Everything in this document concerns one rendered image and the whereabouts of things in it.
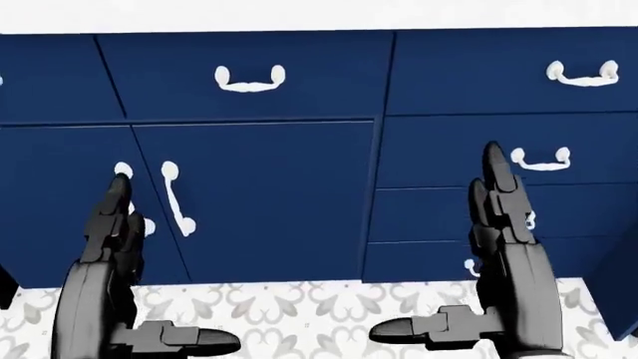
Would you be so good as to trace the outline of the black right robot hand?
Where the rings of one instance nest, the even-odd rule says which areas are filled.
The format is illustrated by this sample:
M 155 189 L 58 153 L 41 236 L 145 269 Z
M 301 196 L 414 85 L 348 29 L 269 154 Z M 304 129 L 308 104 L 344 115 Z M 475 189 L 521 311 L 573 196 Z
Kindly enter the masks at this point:
M 481 261 L 477 293 L 483 313 L 442 306 L 431 316 L 374 325 L 369 338 L 422 344 L 430 351 L 472 349 L 490 340 L 500 359 L 564 359 L 555 277 L 544 247 L 526 226 L 532 208 L 522 180 L 496 142 L 483 149 L 482 172 L 469 187 L 469 240 Z

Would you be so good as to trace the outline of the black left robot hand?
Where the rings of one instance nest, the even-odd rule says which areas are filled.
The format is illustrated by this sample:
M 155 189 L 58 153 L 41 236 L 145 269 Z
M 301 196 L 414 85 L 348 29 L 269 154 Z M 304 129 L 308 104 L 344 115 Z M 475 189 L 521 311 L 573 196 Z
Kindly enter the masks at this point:
M 227 331 L 135 325 L 132 287 L 144 270 L 145 219 L 129 211 L 130 179 L 116 175 L 85 229 L 86 247 L 68 271 L 52 332 L 51 359 L 188 359 L 238 352 Z

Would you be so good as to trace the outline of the blue cabinet door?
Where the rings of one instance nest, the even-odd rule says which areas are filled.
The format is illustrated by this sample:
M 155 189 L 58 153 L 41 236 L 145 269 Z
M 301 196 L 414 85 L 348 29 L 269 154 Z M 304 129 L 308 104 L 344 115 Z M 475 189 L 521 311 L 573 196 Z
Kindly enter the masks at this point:
M 62 285 L 119 163 L 133 170 L 136 210 L 155 224 L 145 240 L 142 283 L 190 282 L 131 128 L 3 128 L 0 265 L 22 287 Z
M 351 280 L 359 275 L 371 122 L 137 126 L 191 280 Z M 196 222 L 176 225 L 161 165 Z

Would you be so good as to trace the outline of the wide blue drawer front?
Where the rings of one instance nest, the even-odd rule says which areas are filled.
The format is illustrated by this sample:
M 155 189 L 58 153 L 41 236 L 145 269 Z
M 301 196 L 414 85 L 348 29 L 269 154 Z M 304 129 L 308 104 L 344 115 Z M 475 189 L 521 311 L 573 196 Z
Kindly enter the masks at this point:
M 550 81 L 597 77 L 619 65 L 612 86 Z M 398 32 L 390 116 L 638 111 L 638 28 L 449 29 Z
M 143 122 L 248 121 L 377 116 L 383 110 L 390 32 L 225 32 L 99 35 L 128 119 Z M 230 83 L 286 80 L 258 93 Z

